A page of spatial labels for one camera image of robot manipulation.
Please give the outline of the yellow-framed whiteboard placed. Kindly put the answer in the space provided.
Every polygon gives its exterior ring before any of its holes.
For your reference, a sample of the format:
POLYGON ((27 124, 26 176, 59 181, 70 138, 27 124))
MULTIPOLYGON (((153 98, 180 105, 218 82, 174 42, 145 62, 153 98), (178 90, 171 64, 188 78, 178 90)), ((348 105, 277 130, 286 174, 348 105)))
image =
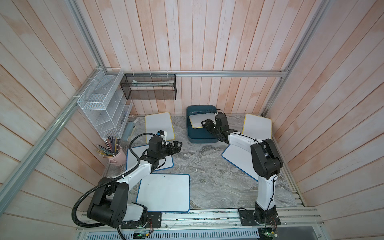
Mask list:
POLYGON ((212 120, 215 123, 216 122, 215 115, 216 115, 215 113, 190 115, 189 120, 193 129, 200 129, 200 128, 203 128, 202 122, 208 119, 212 120))

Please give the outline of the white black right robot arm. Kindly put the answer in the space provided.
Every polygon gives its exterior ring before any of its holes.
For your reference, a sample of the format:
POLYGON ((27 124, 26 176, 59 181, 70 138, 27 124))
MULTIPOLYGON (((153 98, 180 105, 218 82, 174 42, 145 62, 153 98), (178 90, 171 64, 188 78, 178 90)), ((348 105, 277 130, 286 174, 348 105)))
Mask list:
POLYGON ((239 209, 242 225, 280 225, 275 192, 284 164, 272 140, 271 119, 246 114, 243 130, 239 132, 230 128, 227 116, 220 112, 213 120, 203 120, 202 127, 220 142, 228 144, 222 153, 225 160, 259 183, 255 209, 239 209))

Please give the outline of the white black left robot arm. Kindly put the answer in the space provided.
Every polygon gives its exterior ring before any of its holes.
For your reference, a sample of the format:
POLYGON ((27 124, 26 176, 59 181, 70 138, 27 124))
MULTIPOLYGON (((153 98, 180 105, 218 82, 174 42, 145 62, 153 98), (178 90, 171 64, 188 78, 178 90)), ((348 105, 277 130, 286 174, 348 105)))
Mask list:
POLYGON ((129 145, 129 152, 136 160, 134 166, 114 178, 102 178, 91 190, 93 197, 87 217, 96 223, 90 227, 118 228, 126 223, 135 224, 139 228, 145 226, 148 222, 148 208, 141 204, 128 203, 130 189, 161 167, 161 161, 165 161, 166 157, 178 154, 182 146, 183 143, 179 141, 167 142, 161 132, 144 133, 135 137, 129 145), (139 155, 134 152, 132 144, 145 135, 151 138, 147 149, 139 155))

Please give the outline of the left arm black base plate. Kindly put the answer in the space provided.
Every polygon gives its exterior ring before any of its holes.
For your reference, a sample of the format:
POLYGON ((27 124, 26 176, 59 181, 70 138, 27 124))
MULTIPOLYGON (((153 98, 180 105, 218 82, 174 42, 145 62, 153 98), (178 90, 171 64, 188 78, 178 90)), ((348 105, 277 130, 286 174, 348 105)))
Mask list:
POLYGON ((123 222, 120 227, 121 229, 134 229, 134 230, 146 230, 146 229, 158 229, 161 227, 162 223, 162 213, 161 212, 148 212, 147 216, 143 221, 128 221, 123 222))

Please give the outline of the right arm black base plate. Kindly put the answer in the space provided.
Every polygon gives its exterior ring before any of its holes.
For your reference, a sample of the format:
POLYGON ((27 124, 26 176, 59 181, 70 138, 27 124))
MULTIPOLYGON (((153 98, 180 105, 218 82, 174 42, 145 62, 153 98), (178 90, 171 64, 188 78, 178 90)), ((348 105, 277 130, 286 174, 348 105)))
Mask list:
POLYGON ((238 214, 242 226, 280 226, 281 220, 275 208, 267 211, 239 208, 238 214))

